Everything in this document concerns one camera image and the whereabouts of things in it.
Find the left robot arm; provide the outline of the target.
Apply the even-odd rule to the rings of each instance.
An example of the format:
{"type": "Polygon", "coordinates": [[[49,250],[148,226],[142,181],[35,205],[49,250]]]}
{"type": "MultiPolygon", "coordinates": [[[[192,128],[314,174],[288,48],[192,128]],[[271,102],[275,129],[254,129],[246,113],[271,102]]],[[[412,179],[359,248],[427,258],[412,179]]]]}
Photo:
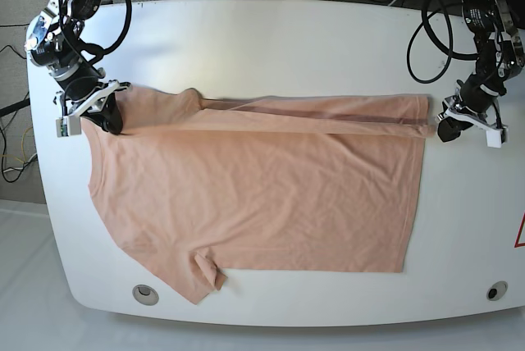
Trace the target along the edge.
{"type": "Polygon", "coordinates": [[[499,98],[504,83],[524,68],[524,45],[518,27],[524,13],[514,7],[519,0],[461,0],[464,22],[473,33],[476,48],[471,75],[456,82],[455,93],[443,100],[437,134],[451,142],[472,127],[486,133],[487,145],[499,148],[507,140],[499,98]]]}

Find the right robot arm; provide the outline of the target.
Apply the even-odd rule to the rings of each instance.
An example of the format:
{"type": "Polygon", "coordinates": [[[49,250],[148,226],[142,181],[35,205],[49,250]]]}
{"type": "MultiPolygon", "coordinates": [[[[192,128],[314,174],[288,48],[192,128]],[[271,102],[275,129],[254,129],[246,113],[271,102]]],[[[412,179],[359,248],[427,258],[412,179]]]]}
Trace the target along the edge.
{"type": "Polygon", "coordinates": [[[128,82],[106,81],[104,69],[96,65],[119,48],[126,38],[132,17],[132,2],[125,0],[126,15],[122,30],[107,48],[86,43],[80,36],[85,22],[92,18],[102,0],[49,0],[30,24],[25,51],[36,66],[48,69],[59,86],[53,102],[61,115],[57,135],[80,134],[87,119],[103,131],[119,135],[123,120],[116,93],[130,87],[128,82]]]}

